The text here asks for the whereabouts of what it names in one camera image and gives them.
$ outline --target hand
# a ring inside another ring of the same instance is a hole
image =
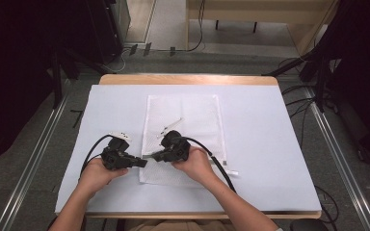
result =
[[[122,176],[128,172],[127,168],[118,170],[107,169],[101,159],[92,159],[84,169],[76,190],[93,196],[96,192],[103,189],[114,178]]]
[[[191,146],[188,160],[185,162],[172,162],[172,165],[176,169],[184,171],[189,177],[203,186],[205,182],[218,178],[209,163],[206,152],[200,147]]]

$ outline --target fingers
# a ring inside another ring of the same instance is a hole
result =
[[[182,170],[183,162],[171,162],[171,165],[178,170]]]
[[[117,170],[111,171],[111,175],[112,175],[112,177],[114,179],[116,177],[119,177],[119,176],[122,176],[122,175],[127,174],[127,172],[128,172],[128,169],[127,168],[122,168],[122,169],[117,169]]]
[[[191,153],[191,152],[194,152],[194,151],[201,151],[203,153],[206,153],[205,150],[203,148],[201,148],[201,147],[191,146],[189,148],[189,152]]]

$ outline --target black cable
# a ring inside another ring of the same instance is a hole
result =
[[[314,86],[310,86],[310,85],[297,85],[297,86],[293,86],[293,87],[290,87],[290,88],[288,88],[288,89],[286,89],[286,90],[282,91],[282,92],[281,92],[281,95],[284,95],[284,94],[286,94],[286,93],[288,93],[288,92],[290,92],[290,91],[292,91],[292,90],[297,90],[297,89],[307,88],[307,87],[309,87],[309,88],[314,88]]]
[[[321,204],[320,203],[320,205],[321,205],[321,209],[324,211],[324,213],[326,214],[326,216],[327,216],[327,218],[330,220],[330,224],[332,225],[332,229],[334,230],[334,231],[337,231],[337,226],[335,225],[335,222],[334,221],[332,221],[332,218],[331,218],[331,215],[330,215],[330,213],[329,213],[329,211],[327,211],[327,209],[326,209],[326,207],[324,207],[324,205],[323,204]]]
[[[308,101],[308,102],[303,103],[303,105],[302,105],[302,106],[300,106],[300,107],[296,110],[296,112],[295,112],[294,114],[290,115],[290,118],[292,118],[293,116],[297,115],[298,113],[300,113],[300,112],[304,111],[305,109],[302,109],[302,107],[304,107],[304,106],[306,106],[306,105],[311,104],[312,102],[314,102],[314,100],[315,100],[315,98],[313,98],[312,100],[310,100],[310,101]]]
[[[281,64],[282,63],[284,63],[284,62],[286,62],[286,61],[289,61],[289,60],[295,60],[295,59],[297,59],[297,58],[287,58],[287,59],[284,59],[284,60],[282,60],[282,61],[280,61],[280,63],[278,63],[278,68],[280,68],[280,66],[281,66]],[[296,69],[296,71],[297,71],[297,73],[298,74],[300,74],[300,71],[297,69],[297,67],[296,66],[294,66],[294,68]]]
[[[309,106],[311,106],[311,103],[312,102],[308,103],[308,105],[305,106],[305,110],[304,110],[303,122],[302,122],[302,133],[301,133],[301,138],[300,138],[300,149],[303,149],[305,115],[307,114],[307,110]]]
[[[290,102],[290,103],[286,103],[286,107],[287,106],[290,106],[290,105],[292,105],[292,104],[296,104],[296,103],[300,103],[300,102],[302,102],[302,101],[308,101],[308,100],[312,100],[313,98],[303,98],[303,99],[298,99],[298,100],[295,100],[295,101],[292,101],[292,102]]]
[[[230,189],[233,190],[235,193],[236,190],[235,188],[233,187],[233,184],[232,182],[230,181],[230,178],[229,176],[227,175],[227,173],[225,172],[224,168],[222,167],[222,165],[219,163],[218,159],[216,159],[215,156],[213,156],[212,152],[209,151],[209,149],[207,147],[205,147],[202,143],[200,143],[199,141],[196,141],[192,138],[187,138],[187,137],[177,137],[177,138],[172,138],[172,140],[187,140],[187,141],[192,141],[194,143],[196,143],[197,145],[199,145],[200,147],[202,147],[209,155],[209,157],[212,159],[213,163],[215,163],[215,165],[218,167],[219,171],[221,172],[221,174],[224,176],[227,184],[229,185]]]
[[[205,12],[205,0],[202,0],[200,2],[199,14],[198,14],[198,23],[199,23],[199,30],[200,30],[200,38],[199,38],[198,44],[192,49],[189,49],[189,50],[175,50],[175,52],[191,52],[191,51],[196,50],[200,46],[200,44],[202,43],[202,40],[203,40],[202,23],[203,23],[204,12]],[[171,52],[171,50],[159,50],[159,49],[149,49],[149,51]]]
[[[334,198],[328,193],[328,192],[326,192],[325,190],[323,190],[322,188],[320,188],[320,187],[318,187],[318,186],[316,186],[316,185],[314,185],[314,187],[317,189],[317,190],[319,190],[319,191],[321,191],[321,192],[323,192],[324,194],[326,194],[331,200],[332,200],[332,203],[334,204],[334,207],[335,207],[335,210],[336,210],[336,215],[335,215],[335,218],[332,218],[332,219],[330,219],[330,221],[327,221],[327,220],[321,220],[322,222],[324,222],[324,223],[332,223],[332,222],[336,222],[337,220],[338,220],[338,217],[339,217],[339,209],[338,209],[338,205],[337,205],[337,202],[334,200]]]
[[[82,165],[82,169],[81,169],[81,171],[80,171],[80,175],[82,175],[82,173],[83,173],[83,171],[84,171],[84,169],[86,168],[86,166],[87,166],[87,164],[89,163],[89,158],[90,158],[90,156],[92,155],[92,152],[94,151],[94,149],[98,146],[98,144],[99,143],[101,143],[104,139],[106,139],[106,138],[113,138],[113,136],[111,136],[111,135],[105,135],[104,137],[102,137],[102,138],[100,138],[93,146],[92,146],[92,149],[89,151],[89,154],[87,154],[87,157],[86,157],[86,159],[84,160],[84,163],[83,163],[83,165]]]
[[[106,229],[106,224],[107,224],[107,219],[105,218],[105,219],[103,220],[103,224],[102,224],[102,226],[101,226],[101,231],[104,231],[104,230]]]

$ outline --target black equipment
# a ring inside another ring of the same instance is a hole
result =
[[[177,131],[170,131],[161,140],[161,145],[165,147],[164,150],[151,154],[151,157],[157,162],[188,160],[189,148],[191,145],[186,140],[179,138],[181,138],[181,134],[179,134]]]
[[[59,26],[66,35],[66,48],[93,63],[106,64],[118,56],[126,33],[121,34],[119,21],[116,22],[119,15],[112,12],[119,3],[113,0],[67,2],[58,8],[57,14],[62,22]]]
[[[126,167],[145,167],[147,160],[129,155],[125,152],[129,144],[120,138],[110,140],[107,147],[101,153],[103,165],[110,170]]]
[[[370,1],[340,1],[335,18],[317,46],[304,56],[263,75],[279,74],[306,61],[302,81],[317,75],[316,102],[323,112],[326,86],[352,138],[359,158],[370,164]],[[329,63],[340,59],[331,73]]]

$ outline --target floor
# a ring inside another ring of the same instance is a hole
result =
[[[146,42],[155,3],[155,0],[127,0],[128,10],[131,12],[131,23],[125,38],[127,42]]]
[[[151,42],[154,50],[172,46],[184,49],[184,21],[178,16],[182,15],[182,4],[181,0],[156,0],[145,42],[140,42],[139,47]],[[196,52],[171,57],[168,52],[157,51],[145,56],[143,50],[138,50],[134,55],[124,53],[107,66],[118,73],[259,75],[277,69],[287,58],[298,57],[283,24],[259,22],[253,34],[250,22],[221,21],[218,31],[214,30],[214,23],[203,22],[204,40]],[[191,22],[191,29],[190,47],[197,45],[200,36],[196,21]],[[83,74],[78,81],[65,80],[65,98],[60,109],[51,109],[50,95],[13,147],[0,157],[0,230],[42,230],[54,218],[57,191],[78,136],[75,111],[84,111],[90,87],[100,77],[80,67]],[[280,90],[303,84],[298,79],[301,68],[297,66],[277,77]],[[289,103],[311,93],[311,89],[300,88],[283,97]],[[293,104],[287,110],[292,115],[300,106]],[[333,217],[338,217],[338,230],[370,230],[370,165],[359,160],[357,147],[334,110],[320,114],[311,106],[304,115],[293,116],[291,120],[298,141],[303,139],[304,159],[314,184],[323,189],[318,190],[320,202]],[[55,125],[47,126],[47,121]],[[276,223],[289,230],[291,221],[278,219]],[[102,223],[102,219],[90,218],[87,230],[100,230]],[[108,220],[105,230],[115,230],[115,225],[114,219]]]

